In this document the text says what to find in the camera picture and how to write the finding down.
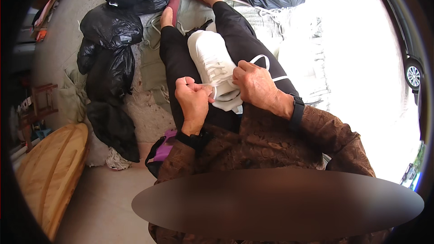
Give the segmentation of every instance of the wooden chair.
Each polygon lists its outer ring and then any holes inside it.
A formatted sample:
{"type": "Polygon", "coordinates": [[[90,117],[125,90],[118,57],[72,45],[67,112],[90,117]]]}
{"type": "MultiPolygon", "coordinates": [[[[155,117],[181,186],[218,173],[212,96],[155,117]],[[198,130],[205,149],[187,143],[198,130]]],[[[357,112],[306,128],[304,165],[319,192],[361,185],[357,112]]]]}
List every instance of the wooden chair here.
{"type": "Polygon", "coordinates": [[[59,111],[53,107],[52,91],[55,88],[57,88],[57,85],[53,85],[52,83],[32,88],[33,110],[29,111],[26,115],[23,115],[19,119],[19,130],[23,131],[23,135],[27,143],[27,153],[33,148],[30,138],[32,132],[30,126],[35,122],[41,121],[48,115],[59,111]],[[45,95],[46,106],[44,107],[41,107],[39,102],[38,95],[40,94],[45,95]]]}

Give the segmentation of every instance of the pink cloth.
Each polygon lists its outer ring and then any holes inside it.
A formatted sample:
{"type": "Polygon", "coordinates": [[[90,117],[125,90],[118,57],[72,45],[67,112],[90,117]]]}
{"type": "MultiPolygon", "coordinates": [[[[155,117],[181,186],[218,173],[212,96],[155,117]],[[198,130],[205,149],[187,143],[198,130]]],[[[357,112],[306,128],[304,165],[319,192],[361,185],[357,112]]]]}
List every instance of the pink cloth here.
{"type": "Polygon", "coordinates": [[[51,3],[51,0],[49,0],[48,3],[45,4],[45,7],[41,12],[40,17],[35,22],[35,27],[38,27],[42,22],[44,22],[45,14],[49,11],[48,6],[50,5],[50,3],[51,3]]]}

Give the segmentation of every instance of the smartwatch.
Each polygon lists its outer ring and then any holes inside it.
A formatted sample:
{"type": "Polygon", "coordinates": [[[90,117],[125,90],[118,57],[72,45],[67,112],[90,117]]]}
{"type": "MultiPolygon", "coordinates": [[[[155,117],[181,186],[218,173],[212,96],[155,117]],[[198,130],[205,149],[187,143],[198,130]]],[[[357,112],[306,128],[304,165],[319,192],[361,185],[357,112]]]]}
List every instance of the smartwatch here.
{"type": "Polygon", "coordinates": [[[199,135],[191,134],[190,136],[182,133],[182,131],[178,131],[175,138],[183,144],[196,150],[197,156],[202,152],[208,142],[210,142],[210,140],[214,138],[214,136],[211,133],[201,129],[199,135]]]}
{"type": "Polygon", "coordinates": [[[294,97],[294,112],[292,113],[292,117],[290,119],[289,128],[291,131],[295,132],[298,130],[301,119],[304,113],[304,102],[301,97],[298,97],[294,94],[290,94],[294,97]]]}

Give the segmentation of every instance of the sleeve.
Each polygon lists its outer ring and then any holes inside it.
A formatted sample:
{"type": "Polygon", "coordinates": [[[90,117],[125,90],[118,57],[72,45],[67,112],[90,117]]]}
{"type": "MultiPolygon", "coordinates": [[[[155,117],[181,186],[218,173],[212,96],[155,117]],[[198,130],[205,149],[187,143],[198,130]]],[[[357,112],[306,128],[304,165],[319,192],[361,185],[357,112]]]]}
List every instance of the sleeve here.
{"type": "Polygon", "coordinates": [[[317,144],[324,154],[332,158],[326,170],[375,177],[360,135],[352,132],[350,126],[338,117],[327,111],[306,106],[300,130],[317,144]]]}
{"type": "MultiPolygon", "coordinates": [[[[193,174],[195,150],[176,140],[158,172],[156,184],[193,174]]],[[[182,243],[185,233],[149,223],[149,233],[156,243],[182,243]]]]}

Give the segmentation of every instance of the black pants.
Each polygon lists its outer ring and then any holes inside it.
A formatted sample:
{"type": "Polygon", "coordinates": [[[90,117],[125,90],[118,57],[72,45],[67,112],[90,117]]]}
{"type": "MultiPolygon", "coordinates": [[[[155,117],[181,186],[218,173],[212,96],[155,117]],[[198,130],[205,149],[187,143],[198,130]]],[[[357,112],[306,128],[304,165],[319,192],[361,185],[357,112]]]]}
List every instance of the black pants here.
{"type": "MultiPolygon", "coordinates": [[[[272,78],[285,76],[280,63],[274,55],[256,38],[252,26],[236,10],[225,2],[217,2],[213,6],[217,32],[223,37],[227,51],[235,64],[239,61],[251,61],[257,55],[263,54],[269,58],[269,72],[272,78]]],[[[180,77],[192,77],[196,83],[202,83],[198,70],[188,51],[187,38],[176,28],[166,26],[161,30],[160,57],[166,66],[167,86],[169,89],[170,106],[176,128],[181,130],[184,122],[181,106],[175,98],[175,81],[180,77]]],[[[265,59],[261,58],[256,65],[265,68],[265,59]]],[[[287,94],[298,95],[289,79],[275,82],[277,88],[287,94]]],[[[209,104],[206,123],[238,133],[241,118],[233,111],[223,111],[209,104]]]]}

